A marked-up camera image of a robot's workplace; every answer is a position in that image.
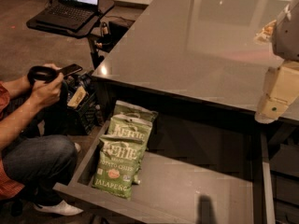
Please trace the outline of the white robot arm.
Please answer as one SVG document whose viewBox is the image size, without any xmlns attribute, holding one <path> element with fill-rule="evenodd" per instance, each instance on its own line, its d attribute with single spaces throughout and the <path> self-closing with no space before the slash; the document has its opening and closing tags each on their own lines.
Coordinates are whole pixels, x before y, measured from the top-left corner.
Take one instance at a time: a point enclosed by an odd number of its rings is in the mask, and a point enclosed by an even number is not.
<svg viewBox="0 0 299 224">
<path fill-rule="evenodd" d="M 299 0 L 291 0 L 255 40 L 270 42 L 273 53 L 283 60 L 278 68 L 268 68 L 255 113 L 256 121 L 268 124 L 278 120 L 299 97 Z"/>
</svg>

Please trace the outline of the person's right forearm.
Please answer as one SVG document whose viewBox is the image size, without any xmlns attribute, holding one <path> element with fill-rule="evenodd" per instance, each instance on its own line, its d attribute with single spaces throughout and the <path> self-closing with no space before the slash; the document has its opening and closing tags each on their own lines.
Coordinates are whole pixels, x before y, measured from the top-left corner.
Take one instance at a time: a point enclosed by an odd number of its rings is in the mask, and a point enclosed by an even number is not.
<svg viewBox="0 0 299 224">
<path fill-rule="evenodd" d="M 40 110 L 36 98 L 30 97 L 23 105 L 0 121 L 0 150 L 10 145 Z"/>
</svg>

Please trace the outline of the person's left forearm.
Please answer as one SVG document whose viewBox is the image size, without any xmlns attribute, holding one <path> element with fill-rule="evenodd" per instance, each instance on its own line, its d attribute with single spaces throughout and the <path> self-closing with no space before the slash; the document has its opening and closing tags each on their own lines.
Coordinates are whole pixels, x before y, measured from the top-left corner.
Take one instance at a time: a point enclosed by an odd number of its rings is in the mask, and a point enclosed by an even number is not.
<svg viewBox="0 0 299 224">
<path fill-rule="evenodd" d="M 31 84 L 27 76 L 22 76 L 15 80 L 5 81 L 3 87 L 8 91 L 11 99 L 18 98 L 22 94 L 31 90 Z"/>
</svg>

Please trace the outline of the person's left hand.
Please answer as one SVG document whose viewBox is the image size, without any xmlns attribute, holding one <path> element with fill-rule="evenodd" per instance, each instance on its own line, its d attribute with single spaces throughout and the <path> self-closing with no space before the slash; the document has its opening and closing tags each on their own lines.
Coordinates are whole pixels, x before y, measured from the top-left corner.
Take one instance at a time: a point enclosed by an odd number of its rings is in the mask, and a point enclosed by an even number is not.
<svg viewBox="0 0 299 224">
<path fill-rule="evenodd" d="M 58 67 L 55 63 L 45 63 L 43 64 L 43 66 L 48 67 L 48 68 L 52 68 L 54 70 L 61 70 L 61 67 Z"/>
</svg>

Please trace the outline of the person's right hand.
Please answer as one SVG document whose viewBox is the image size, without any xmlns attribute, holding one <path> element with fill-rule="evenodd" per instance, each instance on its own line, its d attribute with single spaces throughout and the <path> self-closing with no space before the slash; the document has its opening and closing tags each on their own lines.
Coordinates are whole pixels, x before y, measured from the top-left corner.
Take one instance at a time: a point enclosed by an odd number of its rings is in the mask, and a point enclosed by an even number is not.
<svg viewBox="0 0 299 224">
<path fill-rule="evenodd" d="M 44 108 L 60 100 L 61 87 L 64 76 L 59 74 L 52 82 L 36 81 L 30 95 L 30 104 Z"/>
</svg>

